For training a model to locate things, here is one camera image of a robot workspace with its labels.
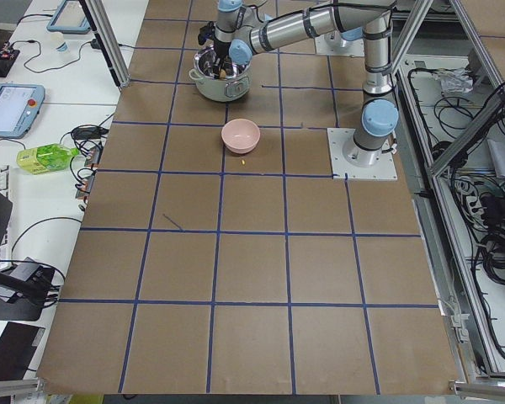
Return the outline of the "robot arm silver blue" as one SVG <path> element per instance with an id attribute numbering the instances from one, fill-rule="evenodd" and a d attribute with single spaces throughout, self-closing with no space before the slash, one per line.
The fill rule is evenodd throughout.
<path id="1" fill-rule="evenodd" d="M 219 1 L 215 20 L 198 41 L 212 41 L 217 71 L 224 60 L 245 66 L 255 55 L 305 40 L 323 38 L 331 47 L 362 41 L 364 72 L 347 73 L 345 78 L 362 79 L 364 103 L 359 126 L 343 144 L 343 155 L 355 167 L 369 168 L 384 152 L 399 120 L 391 76 L 394 9 L 394 1 L 316 1 L 271 18 L 257 4 Z"/>

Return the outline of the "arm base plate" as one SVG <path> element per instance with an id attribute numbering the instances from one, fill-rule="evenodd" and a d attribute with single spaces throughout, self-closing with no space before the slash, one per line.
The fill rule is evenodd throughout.
<path id="1" fill-rule="evenodd" d="M 315 38 L 316 53 L 324 56 L 363 57 L 364 42 L 361 38 L 345 40 L 338 32 Z"/>
<path id="2" fill-rule="evenodd" d="M 354 142 L 354 128 L 328 128 L 327 139 L 332 177 L 340 180 L 396 181 L 398 179 L 391 152 L 360 149 Z"/>

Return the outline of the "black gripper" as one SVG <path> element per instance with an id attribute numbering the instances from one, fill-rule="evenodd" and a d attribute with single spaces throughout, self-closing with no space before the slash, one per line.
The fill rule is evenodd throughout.
<path id="1" fill-rule="evenodd" d="M 215 61 L 212 67 L 213 70 L 213 78 L 220 78 L 220 63 L 223 63 L 222 69 L 224 70 L 227 76 L 231 75 L 231 58 L 229 57 L 230 52 L 230 42 L 224 42 L 215 40 L 213 43 L 214 51 L 215 51 Z"/>

